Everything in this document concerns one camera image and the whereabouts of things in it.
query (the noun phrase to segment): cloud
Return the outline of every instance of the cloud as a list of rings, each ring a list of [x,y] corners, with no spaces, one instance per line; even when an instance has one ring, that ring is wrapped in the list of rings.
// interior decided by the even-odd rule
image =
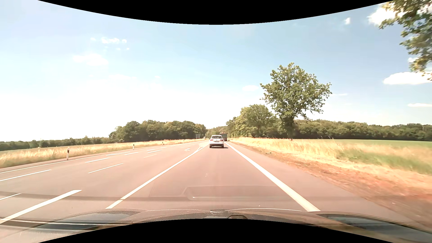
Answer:
[[[255,85],[247,85],[243,87],[243,91],[256,91],[258,87]]]
[[[86,62],[90,66],[107,65],[108,61],[99,54],[89,54],[87,56],[74,56],[75,62]]]
[[[373,14],[368,16],[369,23],[374,25],[380,25],[381,22],[383,22],[384,20],[393,19],[394,17],[396,17],[395,11],[392,11],[391,9],[387,11],[382,8],[383,5],[384,3],[380,3],[377,10]],[[406,12],[400,12],[399,14],[397,14],[397,16],[401,17],[405,13]],[[422,9],[418,10],[417,13],[432,13],[432,5],[424,6]]]
[[[392,10],[385,10],[382,8],[383,3],[379,4],[377,10],[368,16],[369,23],[374,25],[380,25],[386,19],[393,19],[396,16],[396,12]]]
[[[101,40],[102,40],[102,43],[104,43],[104,44],[109,44],[109,43],[118,44],[118,43],[120,43],[120,40],[117,38],[108,39],[106,37],[102,37]]]
[[[129,79],[131,79],[131,77],[126,76],[126,75],[121,75],[121,74],[109,75],[108,78],[109,79],[115,79],[115,80],[129,80]]]
[[[415,103],[415,104],[408,104],[409,107],[432,107],[432,104],[422,104],[422,103]]]
[[[428,80],[429,75],[422,77],[423,73],[404,72],[392,74],[388,78],[384,79],[384,84],[421,84],[421,83],[432,83],[432,80]]]

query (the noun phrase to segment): car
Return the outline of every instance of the car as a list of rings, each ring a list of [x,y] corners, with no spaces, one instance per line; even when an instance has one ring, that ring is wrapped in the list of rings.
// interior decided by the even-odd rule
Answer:
[[[223,137],[221,135],[211,136],[209,147],[212,148],[214,146],[224,147]]]

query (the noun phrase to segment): truck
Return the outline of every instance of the truck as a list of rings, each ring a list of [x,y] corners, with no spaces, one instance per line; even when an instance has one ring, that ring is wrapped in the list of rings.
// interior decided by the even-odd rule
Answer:
[[[228,141],[228,134],[226,134],[224,132],[221,132],[221,133],[219,133],[219,135],[222,136],[222,138],[223,138],[224,141]]]

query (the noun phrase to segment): grass field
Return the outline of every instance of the grass field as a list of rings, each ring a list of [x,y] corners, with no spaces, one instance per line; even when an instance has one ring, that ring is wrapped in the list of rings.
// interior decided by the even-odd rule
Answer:
[[[76,145],[69,146],[69,157],[76,157],[82,155],[90,155],[95,153],[105,153],[119,150],[149,147],[163,144],[181,144],[200,141],[204,139],[186,139],[186,140],[164,140],[164,141],[149,141],[149,142],[135,142],[135,143],[118,143],[118,144],[90,144],[90,145]],[[64,147],[47,147],[47,148],[32,148],[20,150],[7,150],[0,151],[0,168],[17,166],[29,163],[36,163],[48,160],[57,160],[66,158],[68,146]]]
[[[230,140],[269,151],[348,160],[432,175],[432,142],[352,139],[290,141],[250,137]]]

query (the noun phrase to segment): highway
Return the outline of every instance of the highway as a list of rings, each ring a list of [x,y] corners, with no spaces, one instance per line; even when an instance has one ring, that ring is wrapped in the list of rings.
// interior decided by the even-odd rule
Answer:
[[[281,208],[412,221],[245,147],[208,141],[145,147],[0,169],[0,237],[15,220],[106,208]]]

